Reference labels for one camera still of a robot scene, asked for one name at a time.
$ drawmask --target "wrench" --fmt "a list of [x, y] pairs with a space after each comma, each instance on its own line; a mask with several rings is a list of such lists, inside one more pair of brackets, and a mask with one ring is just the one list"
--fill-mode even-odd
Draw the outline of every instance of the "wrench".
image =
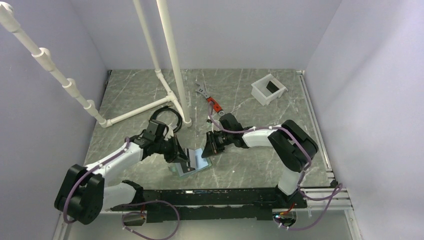
[[206, 98], [208, 103], [212, 102], [213, 109], [215, 110], [215, 112], [217, 112], [220, 116], [223, 116], [225, 114], [223, 108], [217, 103], [217, 101], [215, 101], [215, 99], [209, 96], [208, 92], [206, 91], [205, 85], [203, 83], [198, 82], [196, 82], [196, 84], [199, 86], [196, 89], [196, 92], [202, 94]]

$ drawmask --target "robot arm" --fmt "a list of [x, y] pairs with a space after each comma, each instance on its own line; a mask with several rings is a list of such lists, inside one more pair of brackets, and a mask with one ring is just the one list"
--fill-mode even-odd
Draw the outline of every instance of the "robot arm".
[[[252, 127], [243, 128], [231, 114], [223, 115], [219, 122], [225, 130], [242, 132]], [[318, 152], [318, 145], [293, 120], [287, 120], [282, 127], [289, 131], [305, 149], [312, 159]], [[246, 133], [229, 133], [225, 131], [209, 131], [206, 133], [206, 146], [202, 157], [210, 157], [224, 151], [225, 146], [234, 144], [239, 148], [273, 147], [283, 162], [283, 174], [278, 182], [278, 189], [283, 193], [286, 202], [297, 192], [298, 182], [302, 177], [302, 170], [308, 160], [291, 138], [280, 129], [260, 129]]]
[[[189, 159], [177, 136], [165, 138], [165, 135], [172, 135], [171, 131], [163, 122], [152, 119], [141, 134], [131, 137], [129, 143], [125, 143], [103, 159], [85, 167], [75, 164], [66, 173], [54, 207], [63, 211], [67, 197], [76, 182], [97, 167], [98, 169], [83, 179], [72, 194], [67, 208], [69, 216], [83, 224], [89, 224], [104, 209], [140, 199], [140, 196], [143, 196], [143, 188], [140, 185], [128, 180], [114, 186], [108, 186], [108, 183], [123, 170], [154, 153], [163, 154], [167, 163], [188, 163]], [[108, 162], [121, 152], [123, 153]]]

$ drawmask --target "small box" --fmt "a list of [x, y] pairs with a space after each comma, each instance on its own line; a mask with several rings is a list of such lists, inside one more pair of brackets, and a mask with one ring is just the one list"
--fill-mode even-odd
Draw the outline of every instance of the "small box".
[[270, 104], [276, 98], [280, 98], [287, 88], [278, 81], [272, 74], [255, 81], [252, 85], [251, 94], [262, 104], [262, 106]]

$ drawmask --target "white pvc pipe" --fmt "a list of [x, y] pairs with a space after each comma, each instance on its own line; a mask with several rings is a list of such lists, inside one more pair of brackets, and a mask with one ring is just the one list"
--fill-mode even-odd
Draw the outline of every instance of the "white pvc pipe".
[[186, 125], [191, 125], [190, 111], [186, 99], [186, 91], [184, 90], [183, 77], [181, 76], [180, 63], [178, 62], [177, 47], [174, 41], [172, 31], [170, 13], [166, 0], [156, 0], [157, 8], [159, 9], [160, 20], [162, 21], [163, 32], [165, 33], [166, 44], [168, 46], [169, 57], [171, 58], [172, 70], [175, 76], [175, 83], [178, 89], [179, 100], [181, 101], [182, 115]]
[[167, 103], [167, 102], [170, 102], [170, 101], [171, 101], [170, 97], [169, 97], [169, 96], [166, 96], [166, 97], [161, 98], [161, 99], [159, 99], [159, 100], [156, 100], [156, 101], [154, 101], [154, 102], [152, 102], [152, 103], [149, 103], [149, 104], [147, 104], [147, 105], [144, 105], [144, 106], [142, 106], [142, 107], [139, 107], [139, 108], [137, 108], [137, 109], [134, 109], [134, 110], [132, 110], [132, 111], [129, 111], [129, 112], [125, 113], [125, 114], [122, 114], [122, 115], [120, 115], [120, 116], [117, 116], [117, 117], [115, 117], [115, 118], [112, 118], [112, 119], [110, 120], [110, 123], [111, 123], [112, 125], [113, 125], [113, 124], [116, 124], [116, 123], [118, 123], [118, 122], [120, 122], [120, 121], [122, 121], [122, 120], [125, 120], [125, 119], [127, 119], [127, 118], [130, 118], [130, 117], [132, 117], [132, 116], [135, 116], [135, 115], [137, 115], [137, 114], [140, 114], [140, 113], [142, 113], [142, 112], [144, 112], [144, 111], [147, 111], [147, 110], [149, 110], [149, 109], [152, 109], [152, 108], [154, 108], [154, 107], [157, 107], [157, 106], [159, 106], [159, 105], [162, 105], [162, 104]]
[[155, 47], [153, 46], [152, 37], [150, 36], [149, 28], [147, 27], [145, 15], [143, 13], [142, 5], [140, 4], [140, 0], [133, 0], [135, 10], [137, 11], [138, 20], [140, 21], [141, 28], [143, 29], [143, 34], [147, 42], [147, 47], [151, 55], [151, 60], [153, 61], [154, 70], [161, 71], [158, 62], [158, 56], [156, 55]]
[[190, 127], [192, 125], [192, 120], [189, 118], [187, 121], [187, 119], [184, 117], [183, 108], [178, 102], [177, 96], [175, 96], [174, 92], [170, 89], [170, 86], [165, 80], [164, 75], [161, 72], [156, 72], [156, 76], [168, 92], [168, 96], [170, 97], [171, 102], [175, 105], [176, 110], [182, 117], [182, 122], [185, 124], [185, 126]]
[[93, 116], [102, 127], [106, 127], [107, 121], [97, 111], [94, 101], [86, 100], [78, 91], [75, 81], [66, 78], [52, 61], [50, 51], [47, 48], [38, 47], [33, 40], [22, 30], [21, 25], [13, 16], [13, 8], [10, 4], [0, 1], [0, 24], [13, 33], [13, 35], [31, 52], [32, 57], [48, 71], [66, 90], [66, 92], [75, 98], [84, 109]]

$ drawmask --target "white plastic box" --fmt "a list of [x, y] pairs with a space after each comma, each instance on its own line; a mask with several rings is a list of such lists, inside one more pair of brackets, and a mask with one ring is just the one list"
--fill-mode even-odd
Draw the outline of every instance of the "white plastic box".
[[[277, 88], [279, 88], [276, 92], [272, 93], [267, 89], [267, 85], [269, 82], [272, 82]], [[270, 102], [276, 98], [280, 98], [281, 95], [287, 88], [276, 79], [272, 74], [268, 74], [263, 78], [255, 81], [252, 85], [251, 94], [253, 97], [262, 104], [262, 106], [270, 104]]]

